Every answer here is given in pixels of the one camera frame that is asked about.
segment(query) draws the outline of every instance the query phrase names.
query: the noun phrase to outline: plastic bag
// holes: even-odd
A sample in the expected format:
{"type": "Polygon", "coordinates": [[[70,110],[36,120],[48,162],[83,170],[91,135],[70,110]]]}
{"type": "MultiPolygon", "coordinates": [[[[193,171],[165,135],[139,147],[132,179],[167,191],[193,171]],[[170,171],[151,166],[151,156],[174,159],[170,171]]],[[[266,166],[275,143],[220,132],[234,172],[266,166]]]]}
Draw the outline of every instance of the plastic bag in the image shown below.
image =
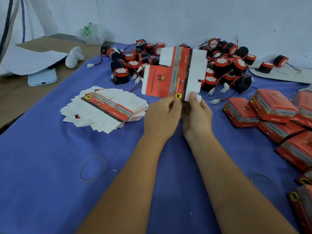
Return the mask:
{"type": "Polygon", "coordinates": [[[76,31],[75,36],[87,44],[102,45],[105,40],[105,32],[92,22],[76,31]]]}

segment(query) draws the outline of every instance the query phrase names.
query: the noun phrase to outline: wall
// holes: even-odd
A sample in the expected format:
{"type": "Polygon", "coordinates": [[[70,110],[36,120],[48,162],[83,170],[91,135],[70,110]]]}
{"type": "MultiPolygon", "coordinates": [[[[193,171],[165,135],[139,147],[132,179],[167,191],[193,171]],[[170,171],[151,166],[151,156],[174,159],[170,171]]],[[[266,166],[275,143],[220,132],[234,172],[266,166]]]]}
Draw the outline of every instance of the wall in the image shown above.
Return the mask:
{"type": "MultiPolygon", "coordinates": [[[[2,37],[5,25],[7,8],[9,0],[0,0],[0,36],[2,37]]],[[[29,0],[24,0],[25,5],[25,41],[44,36],[42,27],[38,20],[37,15],[29,0]]],[[[18,15],[14,22],[13,32],[11,36],[11,43],[21,43],[23,36],[22,18],[21,18],[21,5],[18,10],[18,15]]]]}
{"type": "Polygon", "coordinates": [[[312,67],[312,0],[46,1],[54,22],[45,28],[51,32],[56,24],[58,32],[74,35],[91,21],[110,33],[107,40],[133,43],[144,38],[191,47],[212,37],[236,41],[239,35],[239,45],[258,58],[283,54],[294,65],[312,67]]]}

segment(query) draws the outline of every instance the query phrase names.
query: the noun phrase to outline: flattened red box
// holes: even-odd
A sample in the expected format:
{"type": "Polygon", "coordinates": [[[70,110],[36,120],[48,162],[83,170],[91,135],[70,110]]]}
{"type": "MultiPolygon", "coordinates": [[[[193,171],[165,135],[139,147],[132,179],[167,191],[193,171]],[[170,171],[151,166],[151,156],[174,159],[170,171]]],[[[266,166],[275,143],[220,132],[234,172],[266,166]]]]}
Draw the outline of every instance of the flattened red box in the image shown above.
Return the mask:
{"type": "Polygon", "coordinates": [[[308,169],[297,181],[302,185],[312,185],[312,168],[308,169]]]}
{"type": "Polygon", "coordinates": [[[259,118],[245,98],[229,98],[223,111],[234,127],[252,128],[259,123],[259,118]]]}
{"type": "Polygon", "coordinates": [[[304,185],[288,194],[291,207],[303,234],[312,233],[312,185],[304,185]]]}
{"type": "Polygon", "coordinates": [[[304,131],[275,150],[286,161],[305,172],[312,166],[312,132],[304,131]]]}
{"type": "Polygon", "coordinates": [[[312,92],[301,90],[289,101],[299,109],[299,112],[291,120],[312,128],[312,92]]]}
{"type": "Polygon", "coordinates": [[[261,120],[287,123],[299,111],[281,92],[258,89],[250,104],[261,120]]]}
{"type": "Polygon", "coordinates": [[[256,127],[278,144],[305,130],[303,127],[292,121],[289,121],[286,124],[261,121],[256,127]]]}

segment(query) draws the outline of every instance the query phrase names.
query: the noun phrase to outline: forearm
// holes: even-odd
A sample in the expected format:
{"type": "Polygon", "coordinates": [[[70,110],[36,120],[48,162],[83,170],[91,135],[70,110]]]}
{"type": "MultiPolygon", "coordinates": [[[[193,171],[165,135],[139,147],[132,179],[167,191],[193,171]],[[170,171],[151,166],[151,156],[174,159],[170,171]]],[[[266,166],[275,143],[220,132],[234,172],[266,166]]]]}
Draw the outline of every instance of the forearm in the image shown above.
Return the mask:
{"type": "Polygon", "coordinates": [[[145,233],[163,142],[143,136],[78,234],[145,233]]]}
{"type": "Polygon", "coordinates": [[[297,233],[210,134],[189,142],[222,233],[297,233]]]}

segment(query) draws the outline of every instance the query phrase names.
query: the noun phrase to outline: blue tablecloth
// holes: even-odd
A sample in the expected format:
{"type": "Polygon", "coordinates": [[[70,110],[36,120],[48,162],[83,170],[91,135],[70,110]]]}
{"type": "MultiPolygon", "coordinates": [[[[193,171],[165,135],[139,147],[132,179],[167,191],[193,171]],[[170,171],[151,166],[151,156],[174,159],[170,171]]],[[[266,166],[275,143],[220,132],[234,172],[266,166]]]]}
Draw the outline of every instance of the blue tablecloth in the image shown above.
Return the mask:
{"type": "MultiPolygon", "coordinates": [[[[126,123],[110,134],[98,133],[90,126],[76,128],[62,121],[60,109],[81,90],[94,85],[123,90],[135,86],[133,80],[118,86],[109,82],[110,58],[104,57],[102,64],[87,68],[87,63],[97,63],[99,59],[100,56],[84,63],[0,136],[0,232],[74,233],[116,177],[113,170],[122,169],[130,157],[143,134],[143,119],[126,123]],[[107,160],[107,170],[97,180],[83,182],[79,178],[80,169],[94,156],[107,160]]],[[[279,90],[286,97],[305,87],[294,82],[254,78],[252,86],[279,90]]],[[[206,92],[201,95],[209,104],[211,99],[232,94],[232,89],[219,93],[221,88],[219,85],[213,96],[206,96],[206,92]]],[[[249,100],[254,92],[250,88],[240,97],[249,100]]],[[[142,95],[140,89],[134,93],[149,104],[158,100],[142,95]]],[[[223,102],[209,105],[213,111],[213,132],[221,145],[247,177],[261,173],[274,181],[277,186],[265,177],[253,179],[258,189],[298,229],[285,192],[297,187],[294,178],[299,173],[273,152],[276,145],[259,130],[233,128],[221,110],[223,102]]],[[[103,161],[94,160],[84,168],[83,175],[96,177],[103,166],[103,161]]],[[[181,122],[159,158],[147,233],[220,233],[199,170],[182,136],[181,122]]]]}

